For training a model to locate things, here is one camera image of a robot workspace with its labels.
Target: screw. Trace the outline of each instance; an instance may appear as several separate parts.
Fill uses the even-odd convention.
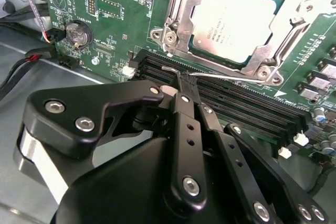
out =
[[[210,109],[209,107],[205,106],[204,109],[205,109],[205,111],[208,112],[209,114],[212,113],[212,109]]]
[[[259,68],[258,72],[257,72],[257,76],[259,79],[265,80],[267,79],[267,77],[271,74],[271,70],[264,66]]]
[[[47,102],[45,105],[45,108],[47,111],[53,114],[59,114],[65,110],[65,106],[61,102],[58,102],[58,101]]]
[[[178,29],[178,25],[179,23],[178,22],[175,22],[173,25],[172,25],[172,28],[173,29],[175,29],[175,30],[177,30]]]
[[[100,60],[98,57],[93,57],[92,60],[91,60],[91,63],[95,66],[99,65],[100,63]]]
[[[185,102],[189,102],[189,98],[188,97],[185,97],[184,95],[181,96],[182,100],[185,101]]]
[[[154,87],[151,87],[151,88],[150,88],[150,91],[151,91],[152,93],[154,93],[154,94],[158,94],[158,93],[159,93],[159,91],[158,91],[156,88],[154,88]]]
[[[260,202],[255,202],[253,204],[254,210],[257,213],[257,215],[264,221],[267,222],[270,220],[269,213],[267,209],[260,203]]]
[[[317,209],[315,206],[312,206],[311,209],[313,210],[313,212],[314,212],[314,214],[316,215],[317,218],[324,221],[324,216],[319,209]]]
[[[310,213],[307,211],[306,208],[304,208],[303,205],[299,205],[299,211],[302,214],[302,216],[304,216],[307,220],[311,220]]]
[[[75,121],[75,125],[77,129],[79,129],[80,131],[84,131],[84,132],[92,131],[95,128],[94,124],[95,123],[93,122],[93,120],[89,118],[79,118]]]
[[[237,126],[233,127],[233,129],[238,133],[241,134],[242,131],[240,130],[240,128],[238,128]]]
[[[183,179],[183,187],[184,187],[184,190],[186,190],[186,192],[190,194],[191,196],[197,196],[198,194],[200,194],[200,191],[199,191],[200,187],[198,183],[190,177]]]
[[[172,45],[176,42],[177,35],[176,35],[175,32],[169,31],[168,33],[166,33],[166,36],[164,37],[164,40],[167,44]]]

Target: cable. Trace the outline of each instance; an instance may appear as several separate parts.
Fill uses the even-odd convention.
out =
[[[42,36],[43,36],[43,39],[48,42],[49,44],[51,43],[51,41],[48,39],[48,36],[47,36],[47,33],[45,31],[42,32]]]
[[[24,35],[28,35],[31,38],[41,40],[41,36],[42,36],[41,32],[25,27],[16,22],[1,22],[0,21],[0,27],[6,27],[11,30],[18,31]]]
[[[48,8],[48,4],[37,4],[36,5],[36,9],[37,10],[49,10]],[[26,7],[21,8],[20,10],[17,10],[15,13],[11,14],[11,15],[17,15],[17,14],[22,14],[22,13],[26,13],[26,12],[32,12],[32,8],[30,5],[27,5]]]
[[[38,11],[40,17],[48,17],[49,16],[49,11],[48,10],[39,10]],[[35,18],[35,14],[30,11],[30,12],[25,12],[21,14],[12,14],[5,16],[3,18],[0,18],[0,22],[21,22],[24,20],[32,19]]]
[[[39,59],[38,55],[33,55],[26,59],[18,60],[7,77],[0,85],[0,101],[2,101],[12,89],[19,83],[23,76],[37,63]]]
[[[335,167],[330,162],[321,165],[321,167],[322,171],[320,175],[317,177],[315,184],[310,190],[307,191],[307,193],[312,197],[315,196],[321,190],[321,188],[325,185],[325,183],[328,180],[328,175],[335,170]]]

